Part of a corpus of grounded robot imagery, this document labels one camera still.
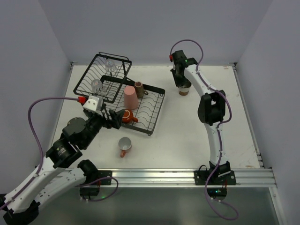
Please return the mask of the red orange mug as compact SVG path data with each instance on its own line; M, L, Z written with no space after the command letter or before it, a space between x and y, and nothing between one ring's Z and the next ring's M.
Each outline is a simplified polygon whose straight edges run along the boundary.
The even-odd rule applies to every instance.
M138 119L136 117L134 117L133 112L130 109L125 109L123 117L122 117L122 122L127 124L132 121L137 123Z

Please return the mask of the pink mug white inside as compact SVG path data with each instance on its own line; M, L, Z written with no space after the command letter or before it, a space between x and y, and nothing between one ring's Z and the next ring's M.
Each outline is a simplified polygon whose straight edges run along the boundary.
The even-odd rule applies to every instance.
M118 142L120 157L123 158L132 148L132 141L128 137L122 137Z

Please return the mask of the white and brown cup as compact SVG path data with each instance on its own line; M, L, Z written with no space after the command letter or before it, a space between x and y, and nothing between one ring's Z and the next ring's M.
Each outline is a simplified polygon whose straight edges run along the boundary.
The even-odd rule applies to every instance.
M179 87L179 94L181 96L188 95L189 91L190 91L190 87L187 87L187 88L185 88L185 87Z

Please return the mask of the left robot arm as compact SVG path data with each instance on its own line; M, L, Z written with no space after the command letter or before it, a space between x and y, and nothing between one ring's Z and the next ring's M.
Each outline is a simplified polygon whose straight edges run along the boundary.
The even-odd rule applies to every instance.
M102 177L90 160L82 160L65 176L55 179L66 171L86 150L101 128L121 127L124 110L108 111L109 118L89 113L88 119L72 118L63 128L60 139L46 152L37 168L17 188L1 194L0 208L6 213L3 218L8 225L28 225L39 211L51 200L75 186L99 183Z

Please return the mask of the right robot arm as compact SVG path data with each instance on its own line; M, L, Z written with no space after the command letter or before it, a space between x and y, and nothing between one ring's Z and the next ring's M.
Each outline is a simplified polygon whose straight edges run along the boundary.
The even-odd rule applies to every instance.
M187 58L182 50L169 56L173 63L171 73L179 94L186 96L193 86L200 96L197 114L205 125L210 145L210 173L221 177L230 173L230 164L224 152L222 124L225 116L225 92L217 90L203 75L194 58Z

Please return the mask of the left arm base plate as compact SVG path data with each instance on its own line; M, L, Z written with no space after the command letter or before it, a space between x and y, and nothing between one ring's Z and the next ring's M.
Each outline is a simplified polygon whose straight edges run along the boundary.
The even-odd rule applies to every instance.
M101 186L101 185L111 185L111 177L112 177L113 172L111 170L98 170L97 172L97 180L98 180L95 185Z

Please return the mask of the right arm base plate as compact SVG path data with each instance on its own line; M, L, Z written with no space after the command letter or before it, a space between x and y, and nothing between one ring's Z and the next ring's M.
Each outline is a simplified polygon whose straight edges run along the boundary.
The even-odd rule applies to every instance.
M196 185L205 185L208 176L210 175L209 171L206 170L196 170L194 171L194 179ZM208 181L208 185L236 185L237 181L235 178L234 171L231 171L229 174L226 174L221 177L211 177Z

